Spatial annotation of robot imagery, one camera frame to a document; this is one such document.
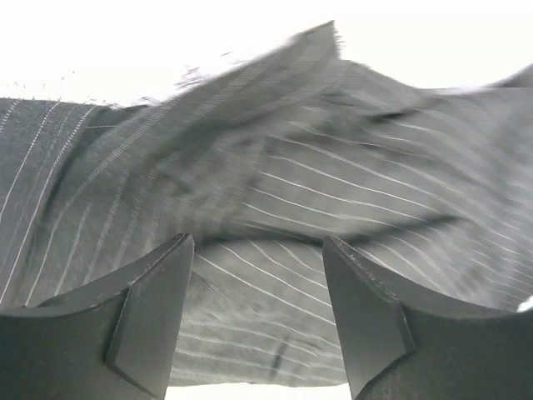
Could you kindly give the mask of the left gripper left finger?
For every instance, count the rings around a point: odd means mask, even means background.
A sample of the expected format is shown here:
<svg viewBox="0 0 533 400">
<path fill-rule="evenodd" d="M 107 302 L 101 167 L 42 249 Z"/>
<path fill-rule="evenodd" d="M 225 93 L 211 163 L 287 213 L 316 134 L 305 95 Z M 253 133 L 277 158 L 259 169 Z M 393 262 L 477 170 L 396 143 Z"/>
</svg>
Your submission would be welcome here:
<svg viewBox="0 0 533 400">
<path fill-rule="evenodd" d="M 2 398 L 164 398 L 193 254 L 179 234 L 70 292 L 2 310 Z"/>
</svg>

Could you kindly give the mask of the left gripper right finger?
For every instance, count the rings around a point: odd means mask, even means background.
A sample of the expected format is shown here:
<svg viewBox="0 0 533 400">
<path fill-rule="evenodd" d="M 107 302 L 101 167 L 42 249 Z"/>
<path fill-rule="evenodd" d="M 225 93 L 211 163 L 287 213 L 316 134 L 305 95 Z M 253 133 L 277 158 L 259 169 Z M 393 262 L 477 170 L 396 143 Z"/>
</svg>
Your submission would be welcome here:
<svg viewBox="0 0 533 400">
<path fill-rule="evenodd" d="M 435 292 L 336 237 L 322 255 L 352 398 L 531 398 L 531 311 Z"/>
</svg>

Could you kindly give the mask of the black pinstriped long sleeve shirt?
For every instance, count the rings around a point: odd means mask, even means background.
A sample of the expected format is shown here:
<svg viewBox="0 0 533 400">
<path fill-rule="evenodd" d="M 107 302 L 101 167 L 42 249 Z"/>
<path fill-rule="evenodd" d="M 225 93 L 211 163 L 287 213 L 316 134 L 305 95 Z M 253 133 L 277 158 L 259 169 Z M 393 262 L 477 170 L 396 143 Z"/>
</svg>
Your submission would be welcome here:
<svg viewBox="0 0 533 400">
<path fill-rule="evenodd" d="M 1 101 L 1 304 L 42 302 L 178 233 L 196 244 L 170 383 L 343 384 L 322 240 L 433 290 L 532 293 L 532 69 L 407 86 L 331 23 L 152 106 Z"/>
</svg>

